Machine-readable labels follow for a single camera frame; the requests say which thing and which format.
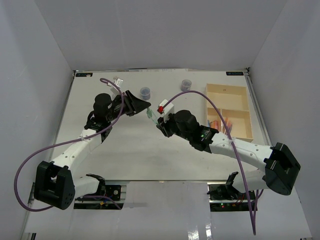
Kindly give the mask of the wooden compartment box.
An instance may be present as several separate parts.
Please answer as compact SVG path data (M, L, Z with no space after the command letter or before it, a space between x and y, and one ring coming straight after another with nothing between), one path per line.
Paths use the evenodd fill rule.
M219 131L224 133L223 119L232 122L231 136L246 142L253 141L251 115L248 104L247 88L244 86L208 83L205 95L215 104L217 110L206 103L206 121L218 121Z

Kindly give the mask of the orange highlighter pen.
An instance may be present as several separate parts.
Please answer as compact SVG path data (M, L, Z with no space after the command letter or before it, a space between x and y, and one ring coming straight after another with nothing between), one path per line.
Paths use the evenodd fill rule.
M226 133L228 130L229 130L229 118L228 117L226 117L225 119L224 119L224 125L223 125L223 131Z

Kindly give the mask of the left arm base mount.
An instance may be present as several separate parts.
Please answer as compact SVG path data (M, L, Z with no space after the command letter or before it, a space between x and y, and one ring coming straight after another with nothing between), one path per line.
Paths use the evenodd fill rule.
M102 176L96 174L86 174L75 181L75 201L95 202L99 208L110 206L116 210L121 210L123 204L120 203L122 186L116 183L107 182Z

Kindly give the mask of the pink highlighter pen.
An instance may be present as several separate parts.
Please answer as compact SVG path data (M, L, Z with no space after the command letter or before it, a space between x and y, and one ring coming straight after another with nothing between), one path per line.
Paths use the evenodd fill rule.
M232 128L233 128L233 123L232 123L231 121L229 121L229 122L227 123L227 127L228 127L229 132L231 132L231 131L232 131Z

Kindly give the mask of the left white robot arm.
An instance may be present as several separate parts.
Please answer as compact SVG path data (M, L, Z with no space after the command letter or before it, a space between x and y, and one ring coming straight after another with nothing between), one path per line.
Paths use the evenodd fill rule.
M52 161L42 161L38 165L34 198L61 210L67 209L74 199L86 195L96 200L103 198L106 193L104 178L92 173L76 178L78 167L104 142L119 117L134 116L150 106L150 102L135 97L129 90L114 99L107 93L98 94L77 141Z

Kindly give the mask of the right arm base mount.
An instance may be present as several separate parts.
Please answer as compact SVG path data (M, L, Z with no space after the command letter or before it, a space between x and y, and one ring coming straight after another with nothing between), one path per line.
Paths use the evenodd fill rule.
M239 173L236 171L229 175L226 182L207 184L209 207L212 213L249 211L246 194L239 192L232 186L238 175Z

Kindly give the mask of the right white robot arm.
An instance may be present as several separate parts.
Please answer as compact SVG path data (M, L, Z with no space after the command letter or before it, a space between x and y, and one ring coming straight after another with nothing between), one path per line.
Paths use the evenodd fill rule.
M301 165L283 143L275 146L259 145L240 139L229 139L214 128L201 125L188 110L169 113L157 120L156 126L164 136L176 135L196 150L223 155L254 166L256 170L246 173L246 183L237 173L232 173L225 185L226 195L236 200L246 190L270 189L280 195L292 192Z

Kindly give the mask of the green highlighter pen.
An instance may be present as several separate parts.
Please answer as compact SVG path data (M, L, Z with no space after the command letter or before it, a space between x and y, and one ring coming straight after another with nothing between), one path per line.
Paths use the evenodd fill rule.
M147 114L147 117L152 120L152 122L157 125L158 124L158 119L157 119L157 116L156 114L152 111L152 109L150 107L147 108L146 110L146 114Z

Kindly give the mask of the clear clip jar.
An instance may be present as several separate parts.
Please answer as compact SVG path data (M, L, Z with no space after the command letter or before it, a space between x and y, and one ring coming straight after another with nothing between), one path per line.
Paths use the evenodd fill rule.
M142 87L140 89L140 97L144 101L149 100L151 98L151 90L148 87Z
M190 90L191 90L191 86L192 86L192 81L189 80L189 79L184 79L184 80L181 82L180 90L181 90L182 92L190 91Z

